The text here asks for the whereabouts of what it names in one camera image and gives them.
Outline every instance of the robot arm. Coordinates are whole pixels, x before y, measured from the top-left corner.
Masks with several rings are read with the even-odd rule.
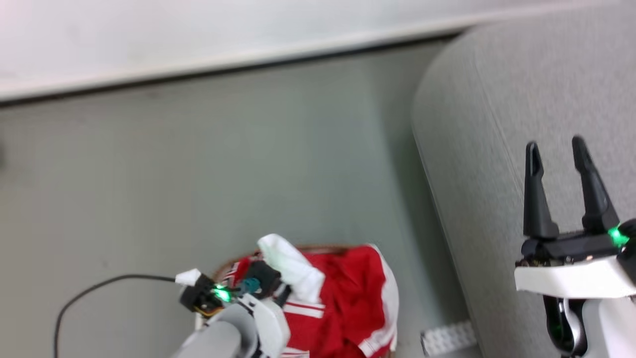
[[[181,277],[187,284],[181,293],[181,303],[207,321],[190,335],[173,358],[281,356],[290,337],[282,305],[291,289],[281,284],[278,271],[262,261],[253,262],[243,280],[245,285],[237,290],[216,284],[198,270]],[[276,290],[280,293],[275,302],[272,294]]]
[[[636,220],[619,219],[582,138],[572,139],[581,174],[583,230],[552,221],[536,143],[526,147],[523,259],[518,290],[542,294],[548,334],[563,357],[636,357]]]

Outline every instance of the white wall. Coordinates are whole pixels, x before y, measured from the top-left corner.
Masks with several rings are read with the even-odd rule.
[[[396,41],[583,3],[589,0],[0,0],[0,101]]]

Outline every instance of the green led light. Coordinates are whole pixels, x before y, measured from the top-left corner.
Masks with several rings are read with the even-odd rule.
[[[623,247],[625,246],[627,241],[630,241],[630,239],[627,236],[621,234],[621,232],[618,231],[618,226],[609,229],[607,233],[609,234],[609,236],[612,237],[612,240],[614,241],[614,245],[616,245],[617,247]]]
[[[214,289],[214,294],[216,295],[216,297],[220,298],[222,301],[230,302],[232,300],[232,295],[224,289],[216,288]]]

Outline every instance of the gray carpet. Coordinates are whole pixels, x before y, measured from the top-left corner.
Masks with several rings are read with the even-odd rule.
[[[398,357],[421,357],[421,330],[467,317],[409,121],[440,48],[0,110],[3,354],[50,355],[57,310],[98,280],[212,270],[279,233],[376,243],[401,290]],[[69,312],[62,357],[169,357],[192,325],[177,295],[96,292]]]

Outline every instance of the gray upholstery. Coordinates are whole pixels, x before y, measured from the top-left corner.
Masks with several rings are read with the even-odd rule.
[[[537,140],[561,231],[580,227],[582,134],[622,219],[636,217],[636,11],[611,6],[482,27],[433,63],[414,133],[485,358],[550,358],[541,298],[515,291],[524,150]]]

